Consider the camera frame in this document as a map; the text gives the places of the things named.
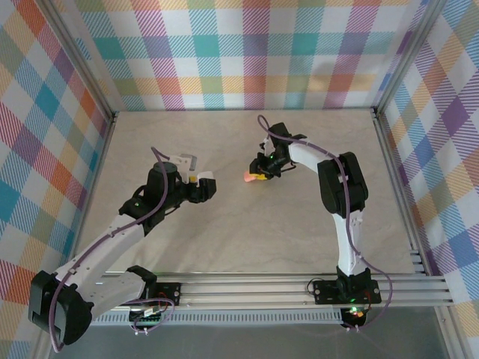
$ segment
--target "purple cable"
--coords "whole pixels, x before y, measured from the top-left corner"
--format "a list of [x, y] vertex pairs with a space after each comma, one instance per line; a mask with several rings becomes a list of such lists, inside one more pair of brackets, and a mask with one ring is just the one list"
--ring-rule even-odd
[[330, 153], [329, 151], [323, 149], [322, 147], [319, 147], [317, 146], [316, 144], [312, 144], [310, 142], [306, 142], [306, 141], [302, 141], [302, 140], [296, 140], [295, 138], [287, 138], [287, 137], [283, 137], [283, 136], [279, 136], [279, 135], [276, 135], [274, 134], [273, 132], [271, 132], [268, 128], [269, 127], [265, 127], [265, 125], [261, 122], [261, 121], [265, 121], [266, 124], [268, 123], [266, 121], [266, 118], [260, 114], [258, 115], [257, 117], [257, 122], [259, 123], [260, 127], [262, 129], [264, 129], [266, 131], [266, 133], [272, 137], [276, 137], [276, 138], [279, 138], [280, 140], [285, 140], [285, 141], [291, 141], [291, 142], [296, 142], [298, 144], [304, 144], [305, 146], [309, 146], [313, 149], [315, 149], [316, 151], [322, 153], [323, 155], [326, 155], [328, 156], [329, 158], [331, 159], [334, 159], [336, 164], [338, 165], [339, 167], [339, 171], [341, 172], [341, 178], [343, 180], [343, 188], [344, 188], [344, 197], [345, 197], [345, 201], [346, 201], [346, 234], [347, 234], [347, 240], [351, 246], [351, 248], [353, 249], [354, 253], [356, 254], [356, 256], [359, 257], [359, 259], [369, 268], [373, 269], [374, 271], [377, 271], [378, 273], [384, 275], [386, 277], [386, 279], [388, 280], [388, 283], [389, 283], [389, 297], [388, 297], [388, 300], [386, 301], [386, 304], [384, 305], [384, 307], [382, 308], [381, 312], [373, 319], [371, 320], [369, 323], [365, 324], [362, 326], [362, 328], [366, 328], [368, 327], [369, 325], [371, 325], [371, 323], [373, 323], [374, 321], [376, 321], [378, 318], [380, 318], [381, 316], [384, 315], [385, 311], [388, 309], [389, 305], [391, 304], [391, 301], [392, 301], [392, 293], [393, 293], [393, 287], [392, 287], [392, 280], [391, 278], [385, 273], [383, 272], [381, 269], [378, 269], [377, 267], [373, 266], [372, 264], [370, 264], [362, 255], [361, 255], [361, 252], [358, 251], [358, 249], [355, 247], [354, 243], [353, 243], [353, 240], [352, 240], [352, 236], [351, 236], [351, 229], [350, 229], [350, 215], [351, 215], [351, 208], [350, 208], [350, 191], [348, 189], [348, 186], [347, 186], [347, 178], [346, 178], [346, 174], [344, 173], [344, 169], [343, 169], [343, 164], [341, 163], [341, 160], [333, 155], [332, 153]]
[[148, 219], [150, 216], [152, 216], [156, 211], [158, 211], [161, 208], [161, 206], [163, 205], [163, 203], [166, 200], [166, 195], [168, 194], [168, 178], [166, 176], [165, 165], [163, 164], [161, 157], [164, 157], [166, 159], [169, 159], [169, 157], [160, 153], [155, 147], [151, 147], [151, 150], [153, 151], [153, 154], [155, 155], [156, 159], [158, 160], [160, 169], [161, 169], [162, 174], [163, 174], [163, 181], [164, 181], [164, 184], [163, 184], [164, 187], [163, 188], [165, 189], [163, 191], [163, 195], [162, 195], [161, 199], [159, 200], [158, 204], [156, 205], [156, 207], [154, 209], [152, 209], [151, 212], [147, 213], [143, 217], [140, 217], [136, 221], [133, 221], [133, 222], [128, 223], [127, 225], [125, 225], [123, 227], [119, 227], [116, 230], [113, 230], [111, 233], [105, 234], [94, 245], [89, 247], [89, 249], [87, 249], [86, 252], [83, 253], [83, 255], [76, 261], [76, 263], [72, 266], [72, 268], [68, 271], [68, 273], [60, 281], [57, 289], [53, 293], [52, 303], [50, 304], [49, 314], [48, 314], [48, 325], [49, 325], [50, 339], [52, 341], [53, 350], [55, 350], [56, 353], [59, 353], [63, 349], [64, 344], [63, 343], [58, 344], [58, 342], [57, 342], [57, 337], [56, 337], [56, 334], [55, 334], [55, 310], [56, 310], [56, 307], [57, 307], [58, 295], [60, 294], [60, 291], [63, 288], [64, 284], [72, 276], [72, 271], [74, 271], [75, 269], [80, 267], [80, 264], [82, 264], [82, 262], [85, 260], [85, 258], [88, 257], [102, 243], [104, 243], [104, 241], [114, 237], [119, 232], [127, 230], [127, 229], [135, 226], [136, 224], [141, 223], [145, 219]]
[[[158, 324], [155, 324], [153, 327], [147, 329], [145, 331], [145, 334], [148, 334], [150, 333], [151, 331], [154, 331], [155, 329], [157, 329], [158, 327], [160, 327], [161, 325], [163, 325], [163, 323], [167, 322], [168, 320], [170, 320], [171, 316], [173, 315], [173, 312], [174, 312], [174, 301], [172, 301], [171, 299], [169, 298], [152, 298], [152, 299], [136, 299], [134, 301], [128, 301], [127, 303], [125, 304], [143, 304], [143, 303], [150, 303], [152, 301], [159, 301], [159, 302], [163, 302], [163, 303], [168, 303], [171, 305], [171, 310], [170, 310], [170, 313], [168, 313], [168, 315]], [[136, 327], [136, 323], [138, 323], [138, 320], [139, 319], [135, 319], [135, 321], [133, 322], [133, 330], [136, 332], [136, 333], [139, 333], [139, 329]]]

